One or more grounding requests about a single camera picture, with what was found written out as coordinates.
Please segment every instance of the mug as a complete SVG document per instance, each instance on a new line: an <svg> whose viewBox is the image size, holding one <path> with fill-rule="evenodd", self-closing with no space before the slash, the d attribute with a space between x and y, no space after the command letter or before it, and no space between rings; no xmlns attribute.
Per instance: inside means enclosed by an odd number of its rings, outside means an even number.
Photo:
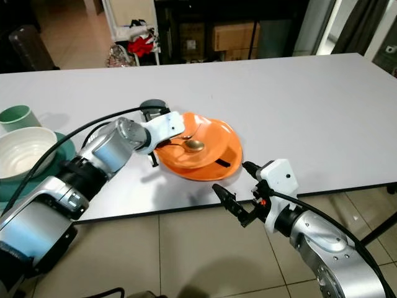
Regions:
<svg viewBox="0 0 397 298"><path fill-rule="evenodd" d="M13 106L0 113L0 124L7 132L24 127L42 126L30 107L25 105Z"/></svg>

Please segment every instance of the robotic arm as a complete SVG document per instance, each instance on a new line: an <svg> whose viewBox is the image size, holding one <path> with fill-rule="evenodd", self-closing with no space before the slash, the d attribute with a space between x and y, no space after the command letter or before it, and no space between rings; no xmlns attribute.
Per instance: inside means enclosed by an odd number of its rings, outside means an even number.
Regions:
<svg viewBox="0 0 397 298"><path fill-rule="evenodd" d="M25 278L52 269L77 234L73 220L80 218L133 152L151 153L159 143L184 131L177 112L152 112L145 114L144 123L119 118L102 127L56 176L48 177L0 218L0 297L12 297ZM384 281L345 233L276 196L277 192L296 196L298 184L287 160L263 167L250 162L243 166L259 182L253 190L252 212L245 211L234 194L218 184L213 186L243 227L258 218L269 232L280 231L288 237L318 277L324 297L394 297L386 296Z"/></svg>
<svg viewBox="0 0 397 298"><path fill-rule="evenodd" d="M318 214L276 196L281 192L296 197L298 183L288 160L271 161L263 167L248 161L243 167L259 182L252 192L254 210L248 213L234 194L214 184L221 203L243 227L258 218L268 232L279 231L288 237L317 276L324 298L395 297L386 294L390 287L381 282L344 232Z"/></svg>
<svg viewBox="0 0 397 298"><path fill-rule="evenodd" d="M0 297L52 269L77 235L72 226L90 200L130 159L149 154L185 130L178 112L146 114L148 122L118 118L102 127L56 176L47 177L0 218Z"/></svg>

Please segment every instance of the tile floor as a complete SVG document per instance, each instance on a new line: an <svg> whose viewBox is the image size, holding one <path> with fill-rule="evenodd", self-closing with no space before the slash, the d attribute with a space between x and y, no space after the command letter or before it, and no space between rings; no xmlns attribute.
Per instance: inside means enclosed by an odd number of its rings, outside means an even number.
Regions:
<svg viewBox="0 0 397 298"><path fill-rule="evenodd" d="M397 197L370 189L304 198L363 237L397 211ZM78 226L78 239L29 298L84 297L121 286L169 298L321 297L313 273L281 234L242 228L224 208ZM397 227L370 245L397 292Z"/></svg>
<svg viewBox="0 0 397 298"><path fill-rule="evenodd" d="M62 70L105 67L113 41L105 13L88 14L83 0L33 0L41 38Z"/></svg>

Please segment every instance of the cable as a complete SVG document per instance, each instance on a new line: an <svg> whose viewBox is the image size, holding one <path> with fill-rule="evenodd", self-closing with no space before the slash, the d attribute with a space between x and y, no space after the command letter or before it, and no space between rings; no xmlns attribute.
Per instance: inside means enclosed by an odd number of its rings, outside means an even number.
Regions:
<svg viewBox="0 0 397 298"><path fill-rule="evenodd" d="M125 291L124 291L124 289L122 288L122 287L115 287L114 289L111 289L111 290L108 290L108 291L105 291L105 292L102 292L102 293L98 293L98 294L95 294L95 295L92 295L92 296L87 296L87 297L84 297L84 298L103 298L103 297L106 297L106 296L109 296L109 295L112 295L112 294L115 294L115 293L120 293L120 298L124 298L124 296L125 296Z"/></svg>
<svg viewBox="0 0 397 298"><path fill-rule="evenodd" d="M91 135L93 135L94 132L96 132L99 128L101 128L102 126L105 126L105 125L107 125L107 124L109 124L109 123L110 123L110 121L106 121L106 122L103 122L103 123L101 123L101 124L95 126L95 127L89 132L89 134L87 134L86 138L85 138L84 141L83 141L83 144L81 145L81 149L83 149L83 148L87 145L87 142L88 142L89 138L91 138Z"/></svg>
<svg viewBox="0 0 397 298"><path fill-rule="evenodd" d="M84 129L93 126L96 123L102 122L104 120L113 118L113 117L117 117L120 115L124 115L127 113L131 113L131 112L136 112L136 111L142 111L142 110L147 110L147 109L167 109L161 106L147 106L147 107L135 107L133 109L128 109L128 110L124 110L121 112L117 112L117 113L113 113L107 116L103 116L101 118L98 118L96 120L93 120L91 122L88 122L87 124L84 124L83 126L79 127L78 129L72 131L71 133L69 133L68 135L65 135L61 140L57 141L50 149L48 149L42 157L40 157L40 159L35 163L35 165L33 166L32 169L30 169L30 171L26 174L26 176L24 177L24 179L21 181L21 183L19 184L17 190L14 192L14 194L12 195L11 199L8 201L6 208L4 208L1 216L3 216L8 210L10 210L12 208L12 206L15 204L16 200L18 199L19 195L21 194L21 192L24 190L24 188L26 187L26 184L29 182L29 180L32 178L32 176L34 175L34 173L37 171L38 167L43 163L43 161L53 152L55 151L59 146L61 146L64 142L66 142L67 140L69 140L71 137L73 137L74 135L78 134L79 132L83 131Z"/></svg>
<svg viewBox="0 0 397 298"><path fill-rule="evenodd" d="M323 211L313 207L312 205L302 202L301 200L298 200L294 197L290 197L286 194L281 194L281 193L279 193L277 191L273 191L273 190L270 190L269 196L281 197L282 199L285 199L285 200L290 201L296 205L306 208L307 210L310 210L313 213L323 217L325 220L327 220L331 224L335 225L339 230L344 232L354 242L357 252L367 262L367 264L371 266L371 268L374 270L375 274L379 277L379 280L382 283L382 286L385 290L386 297L387 298L396 298L396 296L393 293L393 291L391 290L389 284L386 282L385 277L383 276L377 262L373 259L373 256L369 253L367 248L361 243L361 241L352 232L350 232L347 228L345 228L339 222L334 220L332 217L325 214Z"/></svg>

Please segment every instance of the red cloth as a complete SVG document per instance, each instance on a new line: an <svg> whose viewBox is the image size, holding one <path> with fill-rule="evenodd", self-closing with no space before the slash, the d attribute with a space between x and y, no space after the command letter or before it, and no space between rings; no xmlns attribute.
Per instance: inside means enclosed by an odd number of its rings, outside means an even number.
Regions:
<svg viewBox="0 0 397 298"><path fill-rule="evenodd" d="M153 42L146 44L152 37L142 38L138 37L134 42L128 42L127 50L129 53L135 53L138 57L148 54L153 49Z"/></svg>

